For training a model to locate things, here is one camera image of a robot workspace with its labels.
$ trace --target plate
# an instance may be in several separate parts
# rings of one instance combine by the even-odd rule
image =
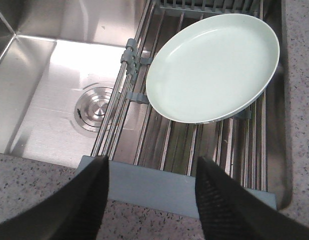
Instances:
[[[155,56],[146,78],[153,108],[191,124],[219,121],[250,105],[279,62],[275,32],[245,14],[200,20],[172,37]]]

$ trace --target metal bar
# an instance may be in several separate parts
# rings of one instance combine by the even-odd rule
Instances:
[[[108,107],[107,107],[108,110],[105,111],[105,115],[103,117],[102,124],[100,126],[99,131],[98,131],[98,135],[95,139],[95,142],[94,142],[94,145],[93,145],[93,148],[92,148],[92,152],[90,154],[91,157],[96,157],[99,154],[101,144],[102,144],[103,139],[105,137],[107,126],[108,126],[108,123],[109,123],[109,120],[110,120],[110,117],[111,117],[111,113],[112,113],[112,110],[114,109],[115,102],[116,102],[116,99],[117,99],[117,95],[119,93],[120,85],[121,85],[123,78],[124,78],[126,68],[127,68],[127,63],[124,61],[121,64],[118,76],[116,78],[116,81],[115,81],[115,84],[114,84],[114,87],[113,87],[113,90],[112,90],[112,94],[111,94],[111,97],[110,97],[110,100],[109,100],[109,103],[108,103]]]
[[[143,32],[143,36],[141,37],[140,47],[137,50],[138,56],[141,56],[141,54],[142,54],[142,50],[143,50],[143,47],[144,47],[145,42],[146,42],[146,36],[147,36],[147,33],[148,33],[151,17],[152,17],[152,14],[154,13],[154,8],[155,8],[155,2],[153,1],[151,9],[150,9],[149,17],[148,17],[148,19],[145,23],[145,29],[144,29],[144,32]],[[102,152],[101,152],[102,155],[106,155],[109,151],[109,148],[110,148],[110,145],[111,145],[111,142],[112,142],[112,138],[114,137],[114,133],[115,133],[115,130],[116,130],[116,127],[117,127],[119,117],[120,117],[121,112],[123,110],[124,102],[126,101],[126,94],[127,94],[128,91],[130,91],[131,78],[132,78],[132,75],[129,74],[126,77],[126,80],[124,82],[124,85],[123,85],[123,88],[122,88],[122,91],[121,91],[121,96],[120,96],[119,102],[117,104],[116,112],[113,116],[112,123],[111,123],[110,129],[109,129],[104,147],[103,147]]]
[[[181,28],[182,28],[182,25],[183,25],[183,21],[184,21],[184,18],[185,18],[185,13],[182,12],[181,15],[180,15],[180,19],[179,19],[179,23],[178,23],[178,27],[177,27],[177,30],[176,32],[179,33]]]
[[[198,132],[198,125],[194,125],[193,130],[192,130],[192,137],[191,137],[189,161],[188,161],[188,165],[187,165],[186,172],[185,172],[187,176],[191,175],[193,164],[194,164],[197,132]]]
[[[217,145],[215,148],[215,163],[220,165],[220,156],[221,156],[221,145],[223,140],[223,128],[224,128],[224,120],[218,122],[217,125]]]
[[[163,171],[165,169],[171,129],[172,129],[172,121],[169,120],[167,128],[166,128],[166,133],[165,133],[164,143],[163,143],[163,149],[162,149],[162,156],[161,156],[160,165],[159,165],[160,166],[159,169],[161,171]]]
[[[139,165],[140,156],[141,156],[141,152],[142,152],[142,149],[143,149],[143,146],[144,146],[144,143],[145,143],[146,132],[147,132],[147,129],[148,129],[152,109],[153,109],[153,107],[151,106],[151,104],[148,104],[148,107],[146,109],[145,116],[144,116],[144,121],[143,121],[143,124],[142,124],[139,142],[138,142],[138,145],[136,147],[133,165]]]
[[[195,0],[192,0],[191,1],[191,10],[194,10],[195,9]]]
[[[252,1],[252,4],[251,4],[251,7],[250,7],[250,14],[252,14],[253,12],[256,12],[256,7],[257,7],[257,4],[258,4],[258,1],[259,0],[253,0]]]
[[[231,158],[232,152],[232,141],[233,141],[233,130],[234,130],[234,120],[233,118],[228,118],[227,121],[227,133],[226,139],[227,147],[226,147],[226,155],[225,155],[225,164],[224,164],[224,171],[230,176],[232,171],[233,159]]]
[[[213,12],[216,11],[216,8],[217,8],[217,1],[218,1],[218,0],[214,0],[214,1],[213,1],[213,7],[212,7],[212,11],[213,11]]]
[[[234,118],[232,120],[232,141],[231,141],[231,168],[230,168],[230,177],[236,177],[236,171],[238,168],[238,164],[240,163],[237,159],[237,149],[238,149],[238,122]]]
[[[160,22],[159,22],[158,30],[157,30],[157,33],[155,35],[153,45],[152,45],[152,49],[151,49],[151,52],[150,52],[151,58],[153,58],[155,53],[156,53],[156,48],[157,48],[157,45],[158,45],[159,35],[161,33],[162,25],[163,25],[163,22],[164,22],[164,17],[165,17],[165,11],[163,11],[162,14],[161,14],[161,19],[160,19]],[[141,85],[141,89],[140,89],[140,93],[143,93],[143,94],[146,92],[146,78],[147,78],[148,70],[149,70],[149,65],[147,65],[147,67],[146,67],[146,71],[145,71],[143,81],[142,81],[142,85]],[[148,107],[146,109],[146,113],[145,113],[145,116],[144,116],[142,128],[141,128],[139,142],[138,142],[138,145],[137,145],[137,148],[136,148],[136,153],[135,153],[134,160],[133,160],[134,165],[138,165],[139,161],[140,161],[140,156],[141,156],[141,152],[142,152],[142,149],[143,149],[143,146],[144,146],[144,143],[145,143],[145,137],[146,137],[146,132],[147,132],[148,125],[149,125],[151,111],[152,111],[152,106],[151,106],[151,104],[148,104]]]
[[[243,167],[243,186],[245,188],[249,187],[249,141],[250,141],[250,134],[249,134],[249,129],[250,129],[250,119],[245,120],[245,126],[244,126],[244,155],[243,155],[243,162],[242,166]]]
[[[267,95],[264,91],[261,95],[261,190],[268,190],[267,183],[267,117],[266,117],[266,99]]]
[[[232,13],[234,13],[236,11],[237,3],[238,3],[238,0],[233,1],[233,6],[232,6],[232,10],[231,10]]]
[[[136,34],[135,34],[135,37],[134,37],[134,39],[137,42],[140,39],[141,30],[143,28],[143,25],[144,25],[144,22],[145,22],[145,19],[146,19],[146,15],[147,15],[147,12],[148,12],[148,9],[149,9],[149,6],[150,6],[151,2],[152,2],[152,0],[148,0],[146,2],[146,4],[145,4],[144,10],[143,10],[143,13],[142,13],[142,16],[141,16],[140,23],[138,25],[138,28],[137,28],[137,31],[136,31]],[[121,64],[119,73],[117,75],[115,84],[113,86],[113,90],[112,90],[112,94],[111,94],[111,97],[110,97],[110,100],[109,100],[109,103],[108,103],[107,110],[105,111],[105,114],[104,114],[104,117],[103,117],[103,120],[102,120],[102,124],[100,126],[100,129],[98,131],[97,137],[95,139],[95,142],[94,142],[91,154],[90,154],[92,157],[96,157],[99,154],[99,151],[100,151],[100,148],[101,148],[101,144],[102,144],[102,142],[104,140],[104,137],[105,137],[105,134],[106,134],[106,130],[107,130],[107,126],[108,126],[108,123],[109,123],[112,111],[113,111],[113,109],[115,107],[115,102],[116,102],[117,97],[118,97],[118,93],[119,93],[120,86],[121,86],[121,83],[122,83],[123,78],[124,78],[124,73],[126,71],[126,68],[127,68],[127,63],[124,61]]]
[[[150,14],[149,14],[149,18],[146,22],[146,26],[144,28],[144,32],[143,32],[143,38],[141,39],[141,42],[140,42],[140,45],[139,45],[139,48],[138,48],[138,51],[137,51],[137,56],[140,57],[142,52],[143,52],[143,49],[144,49],[144,46],[145,46],[145,42],[146,42],[146,38],[147,38],[147,34],[148,34],[148,30],[149,30],[149,25],[150,25],[150,22],[151,22],[151,19],[152,19],[152,15],[154,13],[154,9],[155,9],[155,5],[156,5],[156,2],[153,1],[152,2],[152,5],[151,5],[151,10],[150,10]],[[135,84],[131,84],[129,82],[129,87],[128,87],[128,91],[129,92],[133,92],[134,91],[134,88],[135,88]],[[108,156],[109,156],[109,160],[112,161],[114,156],[115,156],[115,153],[116,153],[116,149],[117,149],[117,146],[118,146],[118,143],[119,143],[119,139],[120,139],[120,135],[121,135],[121,132],[123,130],[123,127],[124,127],[124,123],[125,123],[125,120],[126,120],[126,117],[127,117],[127,113],[128,113],[128,109],[129,109],[129,105],[130,105],[130,100],[129,99],[126,99],[123,103],[123,106],[122,108],[120,109],[120,111],[118,112],[118,124],[117,126],[115,127],[115,131],[114,131],[114,135],[112,137],[112,140],[111,140],[111,145],[110,145],[110,148],[107,150],[107,153],[108,153]]]
[[[247,11],[247,8],[249,6],[249,2],[250,2],[250,0],[244,0],[243,7],[242,7],[243,12]]]
[[[257,189],[257,104],[252,104],[251,116],[251,188]]]
[[[227,0],[223,0],[223,5],[222,5],[222,12],[223,12],[223,13],[226,12],[226,1],[227,1]]]
[[[178,164],[178,163],[176,164],[176,167],[174,166],[175,162],[176,162],[176,159],[177,159],[177,161],[179,161],[179,163],[182,163],[182,161],[185,159],[185,152],[186,152],[186,145],[187,145],[187,140],[188,140],[188,135],[189,135],[189,128],[190,128],[190,125],[186,124],[185,125],[185,131],[184,131],[185,132],[184,133],[184,138],[183,138],[182,145],[179,148],[179,152],[178,152],[177,148],[175,149],[175,157],[173,158],[173,166],[172,166],[172,171],[174,173],[176,171],[179,172],[180,171],[180,167],[179,166],[181,166],[181,164]],[[178,131],[178,135],[182,136],[182,134],[183,134],[182,128],[179,128],[179,129],[181,129],[181,130]]]
[[[173,122],[173,127],[171,129],[172,129],[174,134],[176,133],[176,139],[175,139],[175,146],[172,148],[173,154],[172,154],[171,169],[169,169],[170,172],[172,172],[173,169],[174,169],[175,159],[176,159],[176,154],[177,154],[177,148],[178,148],[178,139],[179,139],[180,128],[177,128],[177,122]]]
[[[207,0],[202,0],[202,6],[201,6],[201,10],[204,11],[206,8],[206,1]]]

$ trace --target speckled countertop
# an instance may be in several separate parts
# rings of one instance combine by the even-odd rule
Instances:
[[[288,81],[287,144],[293,196],[281,212],[309,226],[309,0],[285,1]],[[0,154],[0,222],[47,198],[74,169]],[[203,239],[200,222],[172,213],[109,201],[98,239]]]

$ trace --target sink drain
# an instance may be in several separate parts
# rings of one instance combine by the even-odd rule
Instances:
[[[104,119],[112,92],[112,88],[101,86],[86,91],[75,105],[74,118],[76,122],[88,131],[98,132]],[[112,111],[109,125],[116,111],[119,97],[120,95],[114,104],[114,111]]]

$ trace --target sink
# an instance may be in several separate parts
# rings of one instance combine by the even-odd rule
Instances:
[[[0,153],[71,168],[83,155],[106,153],[115,162],[193,177],[197,156],[206,156],[244,187],[274,193],[277,208],[288,206],[292,173],[286,147],[287,50],[281,4],[280,0],[0,1]],[[193,125],[162,117],[147,98],[125,98],[127,91],[145,96],[151,57],[176,32],[226,13],[261,16],[280,41],[279,67],[255,103],[235,117]],[[137,71],[136,84],[125,84],[133,77],[123,74],[121,58],[130,48],[127,40],[136,35],[134,48],[145,62]],[[114,110],[107,113],[112,92]],[[107,114],[101,136],[99,128]]]

